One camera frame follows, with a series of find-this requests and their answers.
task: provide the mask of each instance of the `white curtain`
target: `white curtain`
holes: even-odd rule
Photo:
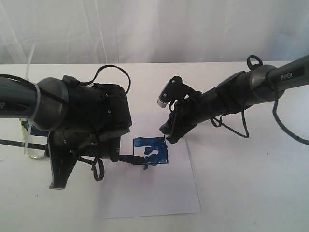
[[[0,63],[293,60],[309,0],[0,0]]]

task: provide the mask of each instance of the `blue drawing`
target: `blue drawing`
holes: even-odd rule
[[[145,156],[145,165],[144,169],[148,168],[148,164],[152,166],[156,166],[160,163],[168,162],[168,146],[166,145],[164,137],[156,137],[156,138],[143,138],[138,137],[133,139],[134,147],[145,147],[144,154]]]

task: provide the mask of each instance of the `paper sheet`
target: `paper sheet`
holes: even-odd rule
[[[120,154],[133,153],[133,138],[163,137],[159,127],[166,114],[133,114],[131,132],[122,136]],[[126,218],[200,211],[196,184],[184,139],[167,142],[169,163],[133,166],[105,162],[105,179],[96,208],[99,218]],[[143,156],[143,149],[135,155]]]

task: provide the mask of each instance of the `white paper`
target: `white paper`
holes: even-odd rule
[[[120,154],[133,153],[133,138],[163,137],[159,127],[166,114],[133,114],[131,132],[122,136]],[[142,166],[105,162],[102,200],[97,204],[99,218],[126,218],[200,211],[196,184],[184,139],[167,142],[169,163]],[[143,149],[135,155],[143,156]]]

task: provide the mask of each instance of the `white table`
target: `white table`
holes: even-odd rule
[[[285,62],[265,62],[281,66]],[[31,65],[32,82],[45,77],[71,75],[81,81],[93,78],[98,64]],[[165,112],[156,99],[174,75],[195,90],[206,91],[228,76],[248,70],[245,62],[120,64],[132,78],[130,110]],[[25,65],[0,65],[0,73],[25,75]],[[126,78],[114,69],[98,82],[126,87]],[[297,134],[309,138],[309,87],[286,91],[279,115]],[[65,190],[49,190],[48,159],[32,160],[22,148],[0,145],[0,230],[7,231],[173,231],[253,232],[309,229],[309,147],[286,135],[272,116],[272,104],[246,111],[250,138],[243,139],[210,122],[201,123],[186,136],[201,212],[187,215],[102,220],[95,206],[103,201],[100,184],[88,165],[78,163]],[[242,130],[239,115],[224,121]],[[0,138],[20,140],[16,119],[1,119]]]

